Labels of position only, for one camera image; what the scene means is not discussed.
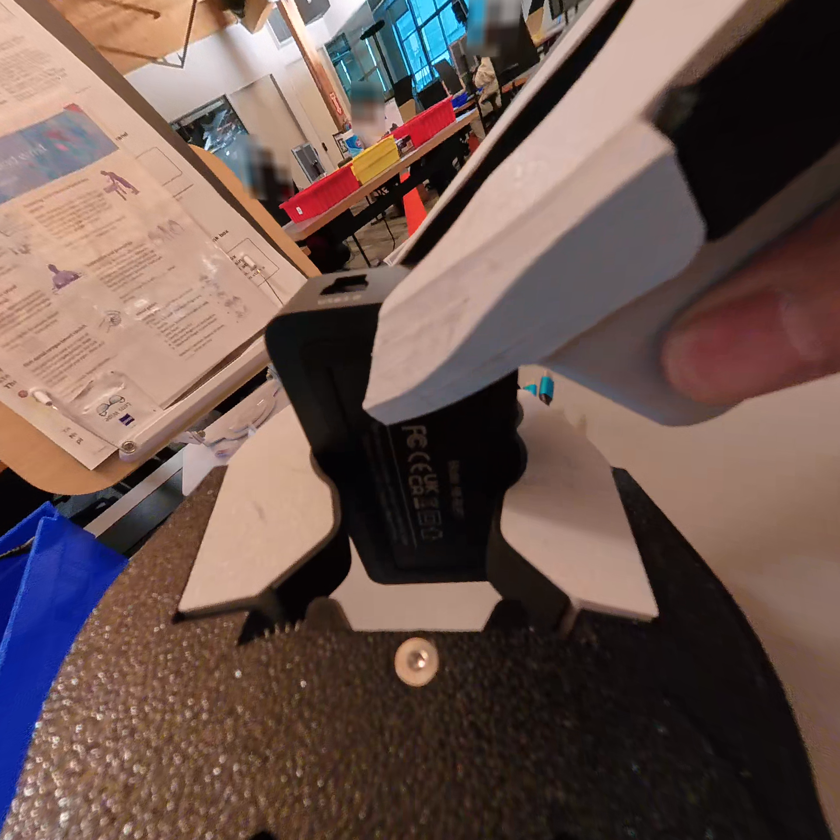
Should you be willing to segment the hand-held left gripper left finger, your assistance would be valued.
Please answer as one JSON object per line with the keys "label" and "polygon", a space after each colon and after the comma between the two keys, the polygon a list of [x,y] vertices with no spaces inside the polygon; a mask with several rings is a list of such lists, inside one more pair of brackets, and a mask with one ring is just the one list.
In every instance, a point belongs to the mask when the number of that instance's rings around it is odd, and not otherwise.
{"label": "hand-held left gripper left finger", "polygon": [[228,463],[177,612],[295,620],[350,568],[340,494],[286,406]]}

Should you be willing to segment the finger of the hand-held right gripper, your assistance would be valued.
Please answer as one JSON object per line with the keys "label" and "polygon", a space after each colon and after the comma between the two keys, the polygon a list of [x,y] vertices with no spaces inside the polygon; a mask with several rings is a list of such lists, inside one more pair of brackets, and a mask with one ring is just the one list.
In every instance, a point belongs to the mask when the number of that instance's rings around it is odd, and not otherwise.
{"label": "finger of the hand-held right gripper", "polygon": [[438,202],[402,264],[416,266],[450,233],[456,245],[478,244],[478,234],[455,231],[477,211],[493,224],[511,217],[512,185],[501,198],[480,192],[496,175],[513,176],[515,165],[536,164],[538,142],[548,146],[548,171],[528,173],[535,184],[524,187],[524,202],[550,177],[572,174],[625,124],[656,127],[670,92],[704,77],[774,14],[838,14],[838,2],[593,2]]}
{"label": "finger of the hand-held right gripper", "polygon": [[553,222],[527,213],[522,251],[467,270],[416,266],[383,302],[363,408],[383,424],[433,413],[540,364],[666,426],[738,400],[678,394],[660,363],[681,312],[838,198],[838,145],[724,238],[706,232],[668,139],[629,123],[560,184]]}

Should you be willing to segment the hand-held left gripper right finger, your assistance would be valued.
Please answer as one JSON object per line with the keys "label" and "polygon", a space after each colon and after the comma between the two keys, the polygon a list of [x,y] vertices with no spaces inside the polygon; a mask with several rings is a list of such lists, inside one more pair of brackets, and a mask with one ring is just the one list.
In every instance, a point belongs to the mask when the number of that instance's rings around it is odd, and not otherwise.
{"label": "hand-held left gripper right finger", "polygon": [[521,406],[520,477],[490,530],[487,579],[531,627],[583,612],[650,622],[658,605],[612,468],[561,411]]}

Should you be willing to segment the black docking box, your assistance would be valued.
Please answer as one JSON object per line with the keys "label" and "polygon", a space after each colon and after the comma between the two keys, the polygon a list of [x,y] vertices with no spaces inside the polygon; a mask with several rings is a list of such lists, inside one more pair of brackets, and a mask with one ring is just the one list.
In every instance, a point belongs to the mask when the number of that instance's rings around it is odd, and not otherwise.
{"label": "black docking box", "polygon": [[395,268],[304,281],[266,347],[342,528],[373,581],[484,581],[492,526],[524,470],[518,377],[509,373],[433,413],[385,425],[362,407]]}

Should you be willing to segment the white desk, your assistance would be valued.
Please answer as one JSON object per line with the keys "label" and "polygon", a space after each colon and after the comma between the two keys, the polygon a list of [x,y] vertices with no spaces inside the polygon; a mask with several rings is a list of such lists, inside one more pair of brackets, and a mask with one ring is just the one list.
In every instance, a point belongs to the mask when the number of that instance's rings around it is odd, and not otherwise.
{"label": "white desk", "polygon": [[727,586],[773,661],[839,827],[838,375],[663,427],[558,374],[560,409]]}

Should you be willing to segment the person's right hand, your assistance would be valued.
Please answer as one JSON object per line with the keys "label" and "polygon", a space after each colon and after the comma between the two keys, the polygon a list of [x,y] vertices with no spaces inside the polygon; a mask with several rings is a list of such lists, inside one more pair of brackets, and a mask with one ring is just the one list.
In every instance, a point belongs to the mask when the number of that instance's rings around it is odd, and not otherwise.
{"label": "person's right hand", "polygon": [[837,374],[838,203],[686,310],[660,360],[677,393],[711,406]]}

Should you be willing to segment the small red bin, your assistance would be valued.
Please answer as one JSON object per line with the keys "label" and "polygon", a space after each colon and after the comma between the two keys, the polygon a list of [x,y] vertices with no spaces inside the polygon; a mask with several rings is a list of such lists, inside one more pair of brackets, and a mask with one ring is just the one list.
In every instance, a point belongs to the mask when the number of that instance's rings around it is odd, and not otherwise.
{"label": "small red bin", "polygon": [[430,141],[435,135],[455,123],[455,109],[452,98],[446,98],[432,107],[418,113],[403,125],[392,131],[395,141],[409,139],[417,148]]}

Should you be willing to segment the white clip bar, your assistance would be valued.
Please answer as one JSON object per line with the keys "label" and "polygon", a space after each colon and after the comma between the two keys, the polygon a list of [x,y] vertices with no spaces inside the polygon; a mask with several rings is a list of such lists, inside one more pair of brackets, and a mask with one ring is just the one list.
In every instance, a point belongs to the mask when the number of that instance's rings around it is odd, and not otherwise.
{"label": "white clip bar", "polygon": [[264,333],[225,364],[220,364],[172,405],[153,413],[134,430],[118,437],[117,456],[132,463],[152,456],[179,433],[230,397],[269,363]]}

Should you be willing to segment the orange cone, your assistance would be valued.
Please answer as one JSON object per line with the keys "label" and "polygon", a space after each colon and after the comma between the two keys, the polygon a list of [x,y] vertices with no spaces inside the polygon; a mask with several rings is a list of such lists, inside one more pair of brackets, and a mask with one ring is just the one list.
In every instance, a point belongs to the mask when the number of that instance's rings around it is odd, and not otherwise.
{"label": "orange cone", "polygon": [[427,200],[428,189],[424,181],[420,181],[412,189],[406,190],[402,196],[406,231],[409,238],[415,235],[427,217]]}

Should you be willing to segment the long wooden table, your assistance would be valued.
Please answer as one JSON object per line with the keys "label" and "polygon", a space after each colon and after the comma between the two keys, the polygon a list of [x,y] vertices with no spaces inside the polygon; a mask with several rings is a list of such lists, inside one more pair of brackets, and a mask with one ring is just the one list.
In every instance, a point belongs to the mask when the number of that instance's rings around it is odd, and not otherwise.
{"label": "long wooden table", "polygon": [[295,243],[303,243],[326,225],[333,225],[342,240],[357,242],[357,233],[378,217],[385,217],[387,209],[401,202],[412,189],[438,177],[456,158],[454,138],[463,139],[474,122],[482,124],[478,104],[456,112],[450,123],[429,141],[410,150],[399,162],[389,166],[368,183],[361,185],[325,213],[303,222],[289,222],[283,230]]}

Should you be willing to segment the large window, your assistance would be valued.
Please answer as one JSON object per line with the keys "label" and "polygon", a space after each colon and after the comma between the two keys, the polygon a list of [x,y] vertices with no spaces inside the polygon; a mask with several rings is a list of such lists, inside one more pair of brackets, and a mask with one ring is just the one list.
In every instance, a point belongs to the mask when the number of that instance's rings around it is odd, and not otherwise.
{"label": "large window", "polygon": [[368,80],[387,97],[409,77],[414,91],[434,81],[437,63],[466,34],[451,1],[365,1],[324,46],[346,92]]}

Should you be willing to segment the yellow bin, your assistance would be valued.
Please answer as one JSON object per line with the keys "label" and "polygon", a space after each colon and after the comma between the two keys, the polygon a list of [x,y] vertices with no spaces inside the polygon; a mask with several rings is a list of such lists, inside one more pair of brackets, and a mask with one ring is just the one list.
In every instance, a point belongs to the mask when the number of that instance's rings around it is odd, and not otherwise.
{"label": "yellow bin", "polygon": [[365,185],[390,167],[400,163],[402,157],[394,137],[390,134],[354,156],[351,169],[360,185]]}

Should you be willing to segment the lens wipe packet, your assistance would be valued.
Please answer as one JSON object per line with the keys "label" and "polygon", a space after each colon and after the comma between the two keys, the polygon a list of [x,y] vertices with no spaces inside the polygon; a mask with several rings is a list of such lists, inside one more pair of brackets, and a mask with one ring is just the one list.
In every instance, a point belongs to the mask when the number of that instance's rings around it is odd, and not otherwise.
{"label": "lens wipe packet", "polygon": [[136,443],[163,408],[120,371],[94,375],[62,403],[66,415],[115,448]]}

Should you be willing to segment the large red bin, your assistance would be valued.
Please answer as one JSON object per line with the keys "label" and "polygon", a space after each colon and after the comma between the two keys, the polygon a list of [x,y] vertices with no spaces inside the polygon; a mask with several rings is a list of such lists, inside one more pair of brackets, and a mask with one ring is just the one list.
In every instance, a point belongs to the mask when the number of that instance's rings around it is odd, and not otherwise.
{"label": "large red bin", "polygon": [[360,187],[352,166],[346,164],[290,197],[280,205],[280,210],[290,221],[299,224],[327,213]]}

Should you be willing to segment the wooden beam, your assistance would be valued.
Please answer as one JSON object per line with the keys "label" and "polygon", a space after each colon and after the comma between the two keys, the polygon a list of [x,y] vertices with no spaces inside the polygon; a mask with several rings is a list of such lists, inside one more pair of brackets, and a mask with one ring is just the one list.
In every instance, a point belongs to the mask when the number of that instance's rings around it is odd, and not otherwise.
{"label": "wooden beam", "polygon": [[336,131],[340,133],[345,131],[348,123],[347,114],[320,54],[308,35],[296,2],[277,1],[276,4],[329,111]]}

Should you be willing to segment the blue plastic bin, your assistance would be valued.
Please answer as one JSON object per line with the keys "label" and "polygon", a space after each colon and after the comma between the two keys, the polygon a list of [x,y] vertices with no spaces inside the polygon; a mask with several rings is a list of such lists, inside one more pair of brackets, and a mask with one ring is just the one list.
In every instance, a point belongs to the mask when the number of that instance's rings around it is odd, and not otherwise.
{"label": "blue plastic bin", "polygon": [[45,503],[1,539],[1,821],[35,724],[89,615],[128,560]]}

